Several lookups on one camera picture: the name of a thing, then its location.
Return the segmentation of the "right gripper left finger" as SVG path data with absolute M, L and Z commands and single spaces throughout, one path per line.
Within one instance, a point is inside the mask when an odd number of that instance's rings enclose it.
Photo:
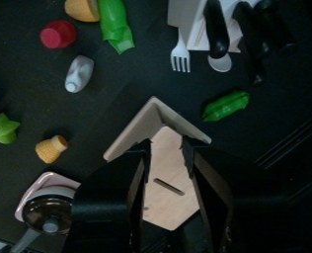
M 140 253 L 151 141 L 105 163 L 76 189 L 63 253 Z

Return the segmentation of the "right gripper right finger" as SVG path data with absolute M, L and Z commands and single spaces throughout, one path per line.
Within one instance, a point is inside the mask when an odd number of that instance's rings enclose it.
M 232 194 L 226 180 L 203 157 L 208 146 L 184 136 L 180 150 L 203 221 L 208 253 L 227 253 L 231 243 Z

